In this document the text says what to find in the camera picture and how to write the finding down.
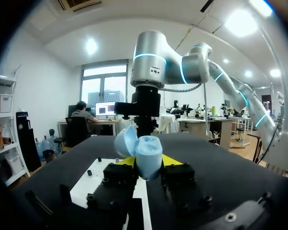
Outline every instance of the plastic bottle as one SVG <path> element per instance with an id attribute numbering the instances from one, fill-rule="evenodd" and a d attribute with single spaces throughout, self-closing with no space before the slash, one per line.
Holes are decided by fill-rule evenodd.
<path id="1" fill-rule="evenodd" d="M 44 135 L 44 140 L 42 141 L 42 149 L 43 151 L 51 149 L 50 143 L 47 140 L 46 135 Z"/>
<path id="2" fill-rule="evenodd" d="M 41 161 L 45 161 L 45 158 L 43 156 L 43 148 L 42 148 L 42 145 L 41 143 L 37 140 L 37 138 L 35 138 L 35 145 L 36 145 L 36 150 L 37 150 L 37 153 L 38 153 L 38 156 L 39 156 L 39 159 Z"/>
<path id="3" fill-rule="evenodd" d="M 51 136 L 49 138 L 49 143 L 50 143 L 50 147 L 54 151 L 56 157 L 58 157 L 58 156 L 60 156 L 61 151 L 59 150 L 59 145 L 57 143 L 54 143 L 55 138 L 56 138 L 55 136 Z"/>

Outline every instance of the trash bin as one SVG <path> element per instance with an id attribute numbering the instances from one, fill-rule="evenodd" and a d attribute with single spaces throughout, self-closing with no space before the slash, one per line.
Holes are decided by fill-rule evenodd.
<path id="1" fill-rule="evenodd" d="M 45 151 L 43 151 L 43 156 L 46 160 L 47 163 L 49 163 L 50 161 L 52 161 L 54 159 L 54 151 L 52 149 L 47 149 Z"/>

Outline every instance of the monitor screen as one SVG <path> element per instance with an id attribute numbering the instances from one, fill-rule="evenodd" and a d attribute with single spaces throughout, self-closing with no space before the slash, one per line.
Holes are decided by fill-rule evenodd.
<path id="1" fill-rule="evenodd" d="M 75 112 L 77 110 L 77 106 L 76 105 L 69 105 L 68 106 L 68 117 L 72 116 L 72 113 Z"/>
<path id="2" fill-rule="evenodd" d="M 230 107 L 230 101 L 229 100 L 225 100 L 225 106 Z"/>
<path id="3" fill-rule="evenodd" d="M 115 115 L 114 104 L 115 102 L 96 103 L 96 106 L 95 106 L 96 116 Z"/>

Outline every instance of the robotic arm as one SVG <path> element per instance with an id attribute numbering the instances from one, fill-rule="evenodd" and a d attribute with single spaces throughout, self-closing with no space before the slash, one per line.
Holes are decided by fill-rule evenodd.
<path id="1" fill-rule="evenodd" d="M 138 115 L 138 136 L 149 135 L 157 124 L 160 94 L 165 84 L 205 83 L 211 77 L 230 98 L 236 109 L 248 107 L 265 150 L 262 159 L 277 173 L 288 172 L 288 132 L 280 132 L 268 111 L 249 85 L 231 78 L 208 59 L 212 48 L 206 43 L 194 46 L 187 56 L 180 56 L 158 31 L 139 35 L 134 51 L 131 85 L 136 87 L 132 103 L 116 103 L 118 114 Z"/>

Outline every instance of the person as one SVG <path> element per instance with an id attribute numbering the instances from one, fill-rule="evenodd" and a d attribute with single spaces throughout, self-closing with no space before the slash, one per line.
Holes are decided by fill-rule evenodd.
<path id="1" fill-rule="evenodd" d="M 99 122 L 99 120 L 91 115 L 88 111 L 86 111 L 86 103 L 81 101 L 78 102 L 76 105 L 77 110 L 72 113 L 72 117 L 84 117 L 86 120 L 89 120 L 91 122 Z"/>

